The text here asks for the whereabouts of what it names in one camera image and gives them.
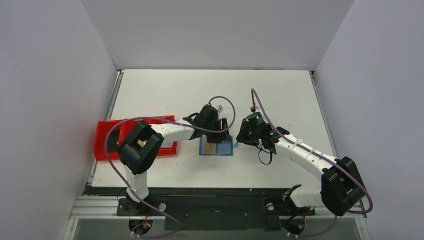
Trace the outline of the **blue leather card holder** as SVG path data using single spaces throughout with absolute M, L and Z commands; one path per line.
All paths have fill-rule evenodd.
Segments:
M 237 142 L 222 142 L 216 144 L 216 153 L 215 154 L 203 154 L 203 144 L 207 142 L 206 136 L 202 136 L 199 139 L 199 151 L 200 156 L 232 156 L 234 154 L 234 149 L 238 147 Z

